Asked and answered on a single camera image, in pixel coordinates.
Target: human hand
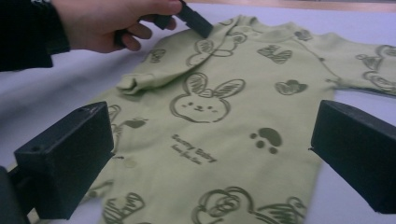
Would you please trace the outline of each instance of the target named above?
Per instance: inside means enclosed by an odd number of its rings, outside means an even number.
[[[178,0],[51,0],[64,26],[70,49],[89,49],[108,53],[123,49],[114,43],[117,30],[129,50],[139,50],[137,38],[149,39],[151,30],[141,24],[153,21],[153,14],[175,15],[181,10]],[[167,29],[176,28],[171,20]]]

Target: person's arm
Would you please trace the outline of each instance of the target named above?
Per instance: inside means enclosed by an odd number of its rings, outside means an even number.
[[[114,42],[115,32],[123,29],[128,31],[121,37],[126,48],[139,50],[138,39],[151,37],[140,20],[181,10],[178,0],[51,0],[51,4],[55,16],[43,13],[31,0],[0,0],[0,71],[51,67],[51,54],[70,49],[103,53],[123,49]],[[172,20],[167,28],[175,27]]]

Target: black sleeve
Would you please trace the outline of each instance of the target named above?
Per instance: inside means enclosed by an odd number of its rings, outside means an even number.
[[[52,67],[31,0],[0,0],[0,71]]]

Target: white table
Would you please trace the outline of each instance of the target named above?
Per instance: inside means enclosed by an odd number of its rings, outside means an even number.
[[[318,35],[335,32],[354,42],[396,46],[396,13],[189,5],[211,22],[243,14],[256,16],[267,25],[293,21]],[[173,33],[151,27],[154,37],[143,41],[144,47],[137,53],[122,50],[98,54],[77,50],[54,56],[55,67],[51,69],[0,73],[0,165],[9,166],[14,162],[12,152],[15,149],[98,93],[113,87],[123,74],[141,62],[160,38]],[[180,21],[177,30],[184,29],[186,26]],[[396,125],[395,97],[337,91],[335,100]],[[69,221],[52,223],[95,223],[100,211],[100,201],[92,200],[79,207]],[[354,189],[323,163],[305,223],[390,224],[396,223],[396,215],[375,213]]]

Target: baby clothing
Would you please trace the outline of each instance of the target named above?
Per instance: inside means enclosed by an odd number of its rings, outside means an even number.
[[[335,89],[396,93],[396,48],[239,16],[162,39],[107,101],[115,156],[89,191],[101,223],[304,222],[309,151]]]

